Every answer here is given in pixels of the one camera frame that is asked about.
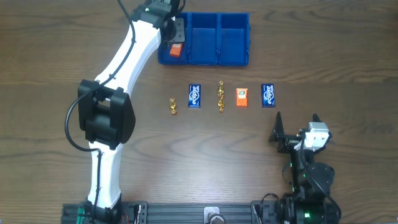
blue tray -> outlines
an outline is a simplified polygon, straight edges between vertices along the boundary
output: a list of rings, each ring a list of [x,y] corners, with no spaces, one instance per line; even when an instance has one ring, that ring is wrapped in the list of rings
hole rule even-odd
[[[171,45],[160,45],[164,65],[245,66],[249,62],[248,13],[183,12],[185,42],[180,58],[169,55]]]

logo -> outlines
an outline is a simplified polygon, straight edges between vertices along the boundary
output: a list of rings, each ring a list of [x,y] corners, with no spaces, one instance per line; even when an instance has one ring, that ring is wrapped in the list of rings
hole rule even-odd
[[[264,92],[264,99],[268,101],[268,104],[271,104],[271,100],[274,99],[274,87],[267,86],[267,90]]]
[[[189,93],[189,99],[192,100],[193,105],[197,104],[197,100],[200,97],[199,91],[199,86],[193,86],[192,91]]]

wooden table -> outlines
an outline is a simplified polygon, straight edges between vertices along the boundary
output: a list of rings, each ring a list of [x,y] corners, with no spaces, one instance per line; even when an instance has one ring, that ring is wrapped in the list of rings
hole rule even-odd
[[[129,10],[140,3],[125,1]],[[163,66],[152,55],[132,94],[137,124],[123,152],[123,200],[282,196],[291,190],[281,176],[288,156],[267,141],[276,112],[290,134],[318,113],[333,139],[315,159],[336,170],[341,223],[396,222],[397,1],[188,0],[185,10],[249,12],[249,65]],[[58,223],[63,203],[87,196],[91,158],[69,145],[63,122],[81,79],[102,72],[126,31],[116,1],[0,2],[2,223]],[[202,84],[200,110],[187,108],[189,83]],[[261,83],[275,83],[276,108],[261,108]],[[249,88],[247,109],[236,108],[236,88]],[[70,129],[86,144],[76,111]]]

orange package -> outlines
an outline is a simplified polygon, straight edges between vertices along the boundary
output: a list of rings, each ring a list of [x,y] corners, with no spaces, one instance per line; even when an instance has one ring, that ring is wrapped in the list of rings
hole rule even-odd
[[[173,44],[170,50],[171,57],[179,58],[181,56],[182,44]]]
[[[236,89],[236,106],[237,107],[248,107],[248,89],[237,88]]]

blue snack pack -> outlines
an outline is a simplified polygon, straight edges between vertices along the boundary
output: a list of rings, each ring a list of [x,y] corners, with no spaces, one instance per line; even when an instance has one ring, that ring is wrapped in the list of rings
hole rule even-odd
[[[275,107],[274,84],[262,84],[261,97],[263,108]]]
[[[200,84],[189,84],[189,108],[200,108]]]

